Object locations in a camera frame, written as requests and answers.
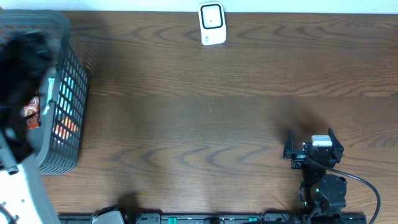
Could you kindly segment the teal wet wipes pack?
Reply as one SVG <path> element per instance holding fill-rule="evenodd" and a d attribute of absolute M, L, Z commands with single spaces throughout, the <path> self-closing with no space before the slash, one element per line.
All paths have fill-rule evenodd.
<path fill-rule="evenodd" d="M 67 113 L 72 113 L 71 111 L 71 102 L 72 102 L 72 90 L 74 86 L 74 81 L 69 77 L 69 78 L 64 78 L 66 81 L 66 85 L 60 85 L 60 91 L 61 94 L 63 94 L 66 99 L 61 98 L 60 96 L 58 97 L 57 102 L 58 103 L 63 103 L 62 108 L 67 111 Z M 54 93 L 54 84 L 55 84 L 55 78 L 49 78 L 49 87 L 48 87 L 48 92 L 47 92 L 47 102 L 45 104 L 45 109 L 42 112 L 42 115 L 47 115 L 50 110 L 50 103 L 53 101 L 53 93 Z"/>

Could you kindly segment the orange tissue pack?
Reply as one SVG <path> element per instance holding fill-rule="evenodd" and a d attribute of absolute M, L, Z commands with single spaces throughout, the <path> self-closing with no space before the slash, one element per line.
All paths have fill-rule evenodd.
<path fill-rule="evenodd" d="M 79 127 L 68 116 L 66 116 L 61 121 L 61 124 L 56 124 L 56 126 L 53 128 L 53 131 L 56 136 L 63 140 L 68 140 L 74 134 L 78 134 Z"/>

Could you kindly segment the red Top chocolate bar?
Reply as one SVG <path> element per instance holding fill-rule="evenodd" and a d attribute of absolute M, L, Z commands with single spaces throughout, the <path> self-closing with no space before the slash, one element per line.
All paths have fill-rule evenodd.
<path fill-rule="evenodd" d="M 40 126 L 40 98 L 38 96 L 33 97 L 23 107 L 22 116 L 25 117 L 27 129 L 35 129 Z"/>

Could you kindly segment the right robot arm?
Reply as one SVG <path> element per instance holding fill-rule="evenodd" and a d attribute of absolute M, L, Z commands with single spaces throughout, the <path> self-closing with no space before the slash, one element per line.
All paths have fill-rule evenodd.
<path fill-rule="evenodd" d="M 308 210 L 299 216 L 301 223 L 343 223 L 341 209 L 346 206 L 347 181 L 327 174 L 341 161 L 344 147 L 331 129 L 327 135 L 313 135 L 311 142 L 294 148 L 293 131 L 289 131 L 283 157 L 291 168 L 302 171 L 300 197 Z"/>

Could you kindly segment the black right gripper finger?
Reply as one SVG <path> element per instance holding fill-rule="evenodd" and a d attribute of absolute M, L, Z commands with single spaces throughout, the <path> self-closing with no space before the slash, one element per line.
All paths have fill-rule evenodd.
<path fill-rule="evenodd" d="M 331 128 L 328 129 L 328 134 L 329 137 L 331 138 L 332 146 L 334 148 L 334 153 L 333 153 L 334 158 L 336 159 L 337 162 L 340 162 L 341 158 L 343 157 L 344 147 L 341 145 L 339 140 L 337 140 Z"/>
<path fill-rule="evenodd" d="M 283 157 L 284 159 L 291 159 L 293 154 L 294 154 L 293 131 L 290 129 L 284 146 Z"/>

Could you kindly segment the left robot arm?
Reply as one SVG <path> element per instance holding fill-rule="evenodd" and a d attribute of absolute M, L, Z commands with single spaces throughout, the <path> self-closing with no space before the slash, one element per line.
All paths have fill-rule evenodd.
<path fill-rule="evenodd" d="M 1 49 L 1 223 L 59 223 L 27 139 L 22 113 L 52 66 L 40 32 L 17 33 Z"/>

